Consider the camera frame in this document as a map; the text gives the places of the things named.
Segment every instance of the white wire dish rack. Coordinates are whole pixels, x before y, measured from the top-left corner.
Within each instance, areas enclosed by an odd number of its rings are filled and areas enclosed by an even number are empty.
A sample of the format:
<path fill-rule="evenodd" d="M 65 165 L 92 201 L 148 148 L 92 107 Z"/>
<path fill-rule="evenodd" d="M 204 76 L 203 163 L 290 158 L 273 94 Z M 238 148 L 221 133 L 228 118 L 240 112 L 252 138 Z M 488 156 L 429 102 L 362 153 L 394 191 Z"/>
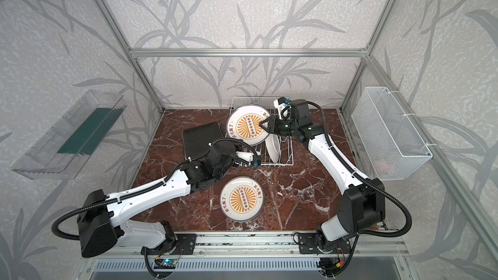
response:
<path fill-rule="evenodd" d="M 352 120 L 379 179 L 407 178 L 432 158 L 409 115 L 386 87 L 365 87 Z"/>
<path fill-rule="evenodd" d="M 273 101 L 278 99 L 278 97 L 270 96 L 234 96 L 232 98 L 232 104 L 230 106 L 230 115 L 233 111 L 244 105 L 259 105 L 264 107 L 270 115 L 278 116 L 278 110 L 273 106 Z M 294 153 L 292 152 L 292 140 L 289 137 L 278 137 L 280 141 L 280 148 L 282 153 L 280 155 L 279 161 L 274 163 L 271 161 L 268 151 L 266 150 L 265 141 L 254 146 L 257 152 L 261 152 L 261 165 L 294 165 Z"/>

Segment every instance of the wallpaper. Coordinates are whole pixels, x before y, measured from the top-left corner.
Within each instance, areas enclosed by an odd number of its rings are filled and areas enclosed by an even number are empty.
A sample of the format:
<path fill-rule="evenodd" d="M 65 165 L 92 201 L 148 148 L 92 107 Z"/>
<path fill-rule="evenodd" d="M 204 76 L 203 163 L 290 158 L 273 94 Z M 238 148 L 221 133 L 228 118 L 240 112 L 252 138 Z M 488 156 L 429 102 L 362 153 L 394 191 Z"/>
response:
<path fill-rule="evenodd" d="M 106 1 L 134 48 L 362 48 L 387 0 Z"/>
<path fill-rule="evenodd" d="M 496 223 L 497 15 L 497 0 L 400 0 L 373 51 Z M 377 82 L 363 82 L 357 91 L 372 85 Z M 349 102 L 346 119 L 354 105 Z M 359 137 L 353 139 L 362 155 Z M 362 162 L 369 171 L 368 157 Z M 431 164 L 385 187 L 414 218 L 403 238 L 421 278 L 498 278 L 495 261 Z M 402 227 L 403 215 L 390 203 L 386 208 L 389 225 Z"/>
<path fill-rule="evenodd" d="M 335 108 L 358 64 L 358 58 L 140 59 L 163 105 L 172 108 L 230 107 L 233 96 L 304 98 Z"/>
<path fill-rule="evenodd" d="M 0 278 L 67 280 L 80 245 L 51 222 L 91 191 L 133 181 L 159 109 L 92 0 L 0 0 Z M 87 91 L 128 107 L 73 180 L 31 180 L 12 165 Z M 75 232 L 76 221 L 63 225 Z"/>

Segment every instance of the white plate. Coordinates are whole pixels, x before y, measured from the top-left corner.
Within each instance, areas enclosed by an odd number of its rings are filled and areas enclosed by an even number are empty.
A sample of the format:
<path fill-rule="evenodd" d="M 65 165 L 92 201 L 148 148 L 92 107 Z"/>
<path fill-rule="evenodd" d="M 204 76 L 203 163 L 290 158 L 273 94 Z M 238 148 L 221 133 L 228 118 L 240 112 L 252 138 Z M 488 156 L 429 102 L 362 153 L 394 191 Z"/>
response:
<path fill-rule="evenodd" d="M 253 219 L 263 209 L 265 194 L 261 185 L 250 177 L 235 177 L 220 194 L 223 214 L 232 221 L 244 222 Z"/>
<path fill-rule="evenodd" d="M 235 109 L 227 121 L 229 137 L 243 140 L 251 146 L 264 141 L 269 133 L 259 127 L 259 122 L 270 116 L 270 113 L 258 105 L 244 105 Z"/>
<path fill-rule="evenodd" d="M 265 144 L 266 151 L 268 151 L 271 161 L 274 163 L 279 162 L 282 149 L 280 149 L 280 140 L 278 139 L 278 136 L 270 134 L 270 136 L 265 140 Z"/>

